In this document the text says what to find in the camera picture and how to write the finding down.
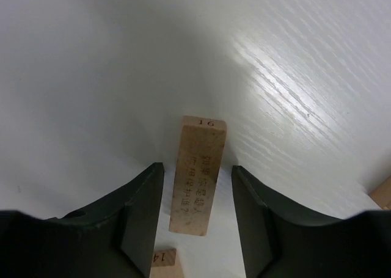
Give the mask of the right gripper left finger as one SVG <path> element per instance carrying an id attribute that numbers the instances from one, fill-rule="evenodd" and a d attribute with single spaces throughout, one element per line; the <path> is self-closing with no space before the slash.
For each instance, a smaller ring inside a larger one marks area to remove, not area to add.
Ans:
<path id="1" fill-rule="evenodd" d="M 164 166 L 62 218 L 1 211 L 2 277 L 148 277 Z"/>

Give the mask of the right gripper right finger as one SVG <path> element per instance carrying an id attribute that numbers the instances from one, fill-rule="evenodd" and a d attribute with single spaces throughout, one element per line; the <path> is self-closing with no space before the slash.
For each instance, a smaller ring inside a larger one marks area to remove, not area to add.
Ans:
<path id="1" fill-rule="evenodd" d="M 317 212 L 232 168 L 247 277 L 389 277 L 390 212 L 348 219 Z"/>

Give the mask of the wood block three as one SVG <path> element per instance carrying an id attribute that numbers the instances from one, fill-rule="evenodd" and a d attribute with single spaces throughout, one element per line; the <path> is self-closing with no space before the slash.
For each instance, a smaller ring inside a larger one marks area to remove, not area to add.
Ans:
<path id="1" fill-rule="evenodd" d="M 227 137 L 222 120 L 186 115 L 180 135 L 169 231 L 205 236 Z"/>

